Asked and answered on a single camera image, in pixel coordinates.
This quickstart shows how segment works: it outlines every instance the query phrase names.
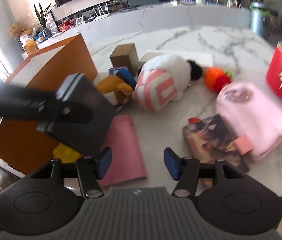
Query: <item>potted plant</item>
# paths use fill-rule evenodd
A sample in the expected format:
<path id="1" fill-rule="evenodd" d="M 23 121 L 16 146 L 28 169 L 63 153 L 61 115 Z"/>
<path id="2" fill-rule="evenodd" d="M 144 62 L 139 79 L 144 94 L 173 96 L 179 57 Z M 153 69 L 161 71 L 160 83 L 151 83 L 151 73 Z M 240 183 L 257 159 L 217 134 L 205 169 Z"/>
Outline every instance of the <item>potted plant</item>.
<path id="1" fill-rule="evenodd" d="M 271 1 L 265 2 L 265 0 L 250 0 L 250 30 L 254 33 L 268 38 L 268 28 L 270 25 L 270 8 L 273 4 Z"/>
<path id="2" fill-rule="evenodd" d="M 40 7 L 40 11 L 38 11 L 36 9 L 36 6 L 34 5 L 34 9 L 35 9 L 35 13 L 36 13 L 36 16 L 40 22 L 40 25 L 42 26 L 43 28 L 43 36 L 45 37 L 45 39 L 49 39 L 52 37 L 52 33 L 50 31 L 49 28 L 46 27 L 46 20 L 47 20 L 47 17 L 49 15 L 49 13 L 52 11 L 52 9 L 54 8 L 54 6 L 49 10 L 50 6 L 51 6 L 52 3 L 49 4 L 48 7 L 46 7 L 45 10 L 42 9 L 42 6 L 41 4 L 39 3 L 39 7 Z"/>

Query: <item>pink folder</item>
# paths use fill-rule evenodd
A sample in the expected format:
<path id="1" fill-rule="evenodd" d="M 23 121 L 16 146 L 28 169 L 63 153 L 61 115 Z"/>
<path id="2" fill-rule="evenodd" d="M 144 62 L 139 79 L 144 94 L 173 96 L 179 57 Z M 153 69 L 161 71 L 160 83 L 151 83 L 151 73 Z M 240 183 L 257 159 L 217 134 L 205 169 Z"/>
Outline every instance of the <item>pink folder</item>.
<path id="1" fill-rule="evenodd" d="M 118 115 L 113 118 L 102 150 L 105 147 L 112 150 L 112 163 L 104 179 L 98 181 L 101 187 L 147 177 L 131 116 Z"/>

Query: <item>pink pouch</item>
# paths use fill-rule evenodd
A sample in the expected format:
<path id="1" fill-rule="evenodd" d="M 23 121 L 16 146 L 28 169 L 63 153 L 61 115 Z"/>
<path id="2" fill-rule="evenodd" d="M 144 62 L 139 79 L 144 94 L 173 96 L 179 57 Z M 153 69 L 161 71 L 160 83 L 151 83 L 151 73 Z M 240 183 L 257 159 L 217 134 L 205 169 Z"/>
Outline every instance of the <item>pink pouch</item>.
<path id="1" fill-rule="evenodd" d="M 217 97 L 216 110 L 237 137 L 247 136 L 255 162 L 282 142 L 282 108 L 252 83 L 225 86 Z"/>
<path id="2" fill-rule="evenodd" d="M 102 150 L 105 147 L 112 150 L 112 163 L 105 177 L 99 181 L 101 187 L 147 177 L 131 116 L 118 115 L 113 118 Z"/>

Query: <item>white plush toy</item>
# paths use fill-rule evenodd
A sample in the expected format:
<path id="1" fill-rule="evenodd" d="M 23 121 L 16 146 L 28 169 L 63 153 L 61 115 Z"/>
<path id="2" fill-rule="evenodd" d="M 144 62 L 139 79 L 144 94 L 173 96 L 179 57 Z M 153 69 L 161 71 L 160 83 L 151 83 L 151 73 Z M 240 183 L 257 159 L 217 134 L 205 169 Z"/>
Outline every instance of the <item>white plush toy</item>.
<path id="1" fill-rule="evenodd" d="M 165 54 L 144 64 L 134 97 L 149 111 L 161 110 L 170 100 L 179 101 L 191 80 L 202 77 L 202 68 L 193 61 Z"/>

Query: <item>metal bolt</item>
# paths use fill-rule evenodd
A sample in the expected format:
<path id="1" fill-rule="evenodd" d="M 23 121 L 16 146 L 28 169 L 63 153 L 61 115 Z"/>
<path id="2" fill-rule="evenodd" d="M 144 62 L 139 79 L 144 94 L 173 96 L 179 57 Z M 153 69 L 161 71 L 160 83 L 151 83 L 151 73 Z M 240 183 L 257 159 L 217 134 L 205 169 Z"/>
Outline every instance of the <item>metal bolt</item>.
<path id="1" fill-rule="evenodd" d="M 176 197 L 189 197 L 190 196 L 190 192 L 186 189 L 177 189 L 175 192 L 174 192 L 174 195 Z"/>
<path id="2" fill-rule="evenodd" d="M 88 198 L 98 198 L 102 196 L 102 192 L 97 189 L 92 189 L 92 190 L 89 190 L 85 195 Z"/>
<path id="3" fill-rule="evenodd" d="M 71 107 L 67 106 L 63 109 L 63 114 L 68 114 L 69 112 L 71 112 Z"/>

